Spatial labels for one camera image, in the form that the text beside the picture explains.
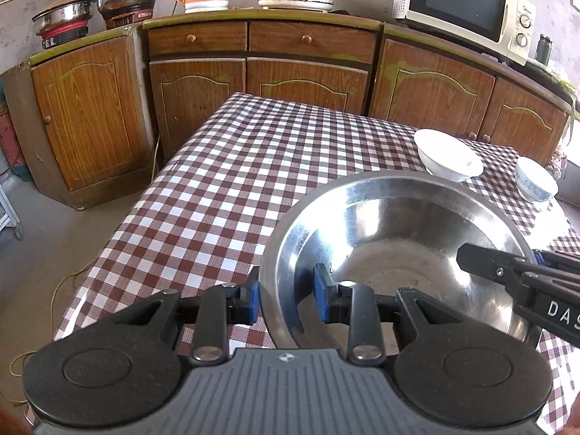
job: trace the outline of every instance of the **woven lid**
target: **woven lid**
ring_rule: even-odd
[[[54,3],[51,3],[46,8],[44,8],[40,13],[33,17],[33,21],[39,18],[40,16],[52,11],[53,9],[62,8],[63,6],[67,6],[72,3],[79,3],[81,1],[95,1],[95,0],[56,0]]]

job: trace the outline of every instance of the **microwave handle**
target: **microwave handle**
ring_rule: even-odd
[[[502,21],[502,31],[500,33],[500,40],[502,40],[504,33],[506,32],[506,25],[508,23],[508,8],[509,5],[506,3],[506,7],[504,9],[504,20]]]

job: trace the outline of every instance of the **table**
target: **table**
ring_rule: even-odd
[[[336,178],[379,169],[424,171],[415,129],[314,106],[234,94],[161,170],[101,252],[56,334],[169,287],[183,296],[243,282],[276,222],[303,195]],[[553,200],[538,209],[517,193],[512,148],[465,141],[485,171],[469,189],[498,205],[533,248],[580,254],[580,238]],[[187,351],[192,330],[179,347]],[[263,318],[234,326],[236,347],[273,347]],[[540,424],[561,427],[577,392],[579,351],[544,331],[538,349],[554,374]]]

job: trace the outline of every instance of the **white bowl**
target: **white bowl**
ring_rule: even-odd
[[[546,202],[558,193],[558,183],[539,163],[520,157],[515,164],[515,184],[526,201]]]
[[[483,173],[479,155],[445,132],[419,129],[414,139],[421,162],[431,175],[459,183]]]

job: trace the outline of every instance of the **white microwave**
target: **white microwave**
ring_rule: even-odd
[[[393,17],[430,26],[525,65],[536,7],[527,0],[394,0]]]

